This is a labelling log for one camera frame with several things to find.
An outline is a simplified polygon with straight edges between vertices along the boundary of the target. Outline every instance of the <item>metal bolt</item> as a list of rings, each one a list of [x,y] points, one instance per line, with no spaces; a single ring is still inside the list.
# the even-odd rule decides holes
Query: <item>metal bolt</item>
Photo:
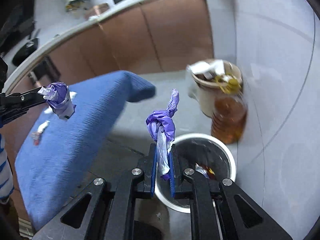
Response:
[[[96,179],[94,179],[93,183],[96,186],[101,185],[103,183],[103,179],[102,178],[96,178]]]
[[[192,175],[192,174],[195,173],[195,171],[192,168],[186,168],[184,170],[184,173],[187,174],[187,175]]]
[[[231,179],[223,179],[222,180],[223,185],[225,186],[231,186],[232,180]]]
[[[142,172],[142,170],[139,169],[139,168],[134,168],[134,169],[131,171],[131,173],[132,173],[133,175],[140,175],[141,172]]]

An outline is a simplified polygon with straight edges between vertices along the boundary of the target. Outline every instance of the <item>plastic bottle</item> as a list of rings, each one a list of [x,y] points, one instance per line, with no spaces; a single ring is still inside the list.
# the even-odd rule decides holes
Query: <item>plastic bottle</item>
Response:
[[[246,123],[248,107],[237,79],[228,81],[227,87],[214,101],[211,135],[225,144],[238,141]]]

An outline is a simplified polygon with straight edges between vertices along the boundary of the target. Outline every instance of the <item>blue and white striped cloth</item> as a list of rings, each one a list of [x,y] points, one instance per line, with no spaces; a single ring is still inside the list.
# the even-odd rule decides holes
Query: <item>blue and white striped cloth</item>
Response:
[[[4,138],[0,134],[0,203],[6,204],[13,192],[13,177],[7,152],[4,149]]]

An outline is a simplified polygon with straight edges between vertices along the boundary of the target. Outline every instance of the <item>trash can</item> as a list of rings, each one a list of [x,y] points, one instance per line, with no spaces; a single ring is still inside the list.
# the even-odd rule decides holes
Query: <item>trash can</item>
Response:
[[[207,59],[205,62],[209,63],[213,62],[214,59]],[[239,81],[240,86],[242,87],[242,75],[240,69],[228,62],[223,60],[223,64],[226,70],[226,73],[232,73]],[[192,74],[194,81],[196,82],[198,89],[196,91],[196,95],[194,96],[198,101],[201,111],[208,117],[212,117],[213,107],[214,107],[214,98],[217,93],[221,93],[221,89],[216,82],[208,81],[201,79],[199,75]],[[221,86],[225,87],[228,83],[222,82],[220,83]]]
[[[236,163],[230,150],[217,138],[202,133],[189,133],[174,140],[177,154],[188,160],[190,168],[202,164],[211,168],[217,180],[236,179]],[[178,212],[190,213],[189,200],[175,200],[170,196],[169,181],[156,175],[155,194],[167,207]]]

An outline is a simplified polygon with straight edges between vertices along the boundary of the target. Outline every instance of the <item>purple candy wrapper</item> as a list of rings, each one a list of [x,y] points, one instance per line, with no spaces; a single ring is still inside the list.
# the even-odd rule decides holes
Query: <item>purple candy wrapper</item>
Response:
[[[157,142],[158,170],[164,180],[169,179],[168,150],[170,149],[170,142],[174,141],[176,128],[172,117],[177,111],[178,103],[179,93],[177,90],[172,89],[167,109],[153,111],[146,119],[149,133],[153,140]]]
[[[70,98],[69,87],[65,83],[55,82],[48,87],[42,87],[38,94],[43,95],[52,111],[63,120],[68,120],[75,112],[75,105]]]

